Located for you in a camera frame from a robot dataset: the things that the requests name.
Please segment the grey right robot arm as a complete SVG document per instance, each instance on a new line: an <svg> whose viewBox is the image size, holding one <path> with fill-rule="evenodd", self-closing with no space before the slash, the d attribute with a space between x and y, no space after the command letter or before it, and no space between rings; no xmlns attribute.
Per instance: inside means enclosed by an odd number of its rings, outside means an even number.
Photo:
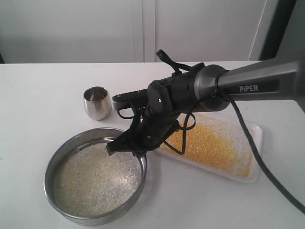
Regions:
<svg viewBox="0 0 305 229"><path fill-rule="evenodd" d="M115 109L131 108L134 116L129 129L106 148L110 155L153 151L179 129L180 114L221 111L230 100L300 104L304 98L304 60L267 60L234 70L198 64L193 71L152 81L145 90L114 96Z"/></svg>

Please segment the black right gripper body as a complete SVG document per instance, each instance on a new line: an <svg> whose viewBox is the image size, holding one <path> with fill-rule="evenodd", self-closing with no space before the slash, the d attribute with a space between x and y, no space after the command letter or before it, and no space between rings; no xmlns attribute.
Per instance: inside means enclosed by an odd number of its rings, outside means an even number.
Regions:
<svg viewBox="0 0 305 229"><path fill-rule="evenodd" d="M129 148L132 150L153 151L178 130L177 118L180 114L169 116L153 115L141 117L136 112L127 131Z"/></svg>

